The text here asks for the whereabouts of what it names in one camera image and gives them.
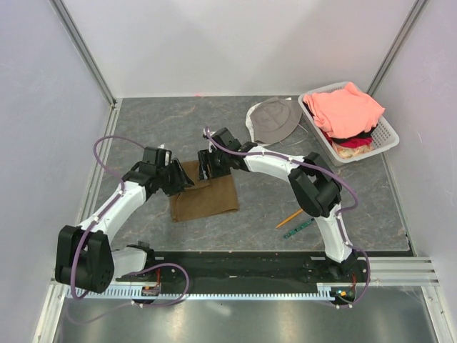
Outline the brown cloth napkin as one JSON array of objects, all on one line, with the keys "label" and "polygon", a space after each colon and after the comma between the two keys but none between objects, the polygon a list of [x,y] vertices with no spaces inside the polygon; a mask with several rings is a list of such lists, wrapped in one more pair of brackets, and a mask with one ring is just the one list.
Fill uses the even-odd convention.
[{"label": "brown cloth napkin", "polygon": [[186,161],[182,166],[194,186],[169,198],[173,222],[185,222],[239,210],[238,195],[231,175],[200,181],[198,161]]}]

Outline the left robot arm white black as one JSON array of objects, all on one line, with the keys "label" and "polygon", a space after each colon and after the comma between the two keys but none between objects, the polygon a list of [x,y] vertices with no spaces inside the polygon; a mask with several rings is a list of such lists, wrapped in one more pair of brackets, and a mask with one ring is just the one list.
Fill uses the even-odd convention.
[{"label": "left robot arm white black", "polygon": [[141,281],[156,275],[152,251],[139,245],[113,251],[111,242],[127,219],[157,191],[179,194],[194,182],[171,151],[146,147],[121,177],[114,193],[87,219],[66,225],[57,241],[55,279],[70,287],[75,299],[104,292],[114,279],[134,274]]}]

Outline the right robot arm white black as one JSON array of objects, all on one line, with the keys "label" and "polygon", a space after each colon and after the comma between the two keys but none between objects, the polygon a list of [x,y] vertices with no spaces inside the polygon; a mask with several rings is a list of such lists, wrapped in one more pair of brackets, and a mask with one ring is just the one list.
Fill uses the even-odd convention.
[{"label": "right robot arm white black", "polygon": [[242,170],[287,182],[300,208],[317,223],[330,278],[340,282],[352,274],[356,250],[347,236],[341,206],[341,190],[350,188],[321,155],[293,156],[253,142],[241,144],[227,128],[212,132],[205,127],[203,138],[209,140],[209,148],[199,152],[200,179],[216,179]]}]

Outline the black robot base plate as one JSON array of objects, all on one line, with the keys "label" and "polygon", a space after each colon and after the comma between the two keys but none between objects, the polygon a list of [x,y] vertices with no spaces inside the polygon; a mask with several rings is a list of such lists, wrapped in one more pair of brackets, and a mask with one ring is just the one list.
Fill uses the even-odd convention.
[{"label": "black robot base plate", "polygon": [[343,279],[341,268],[323,252],[155,252],[146,266],[174,263],[183,267],[192,280],[267,277],[305,282],[332,282]]}]

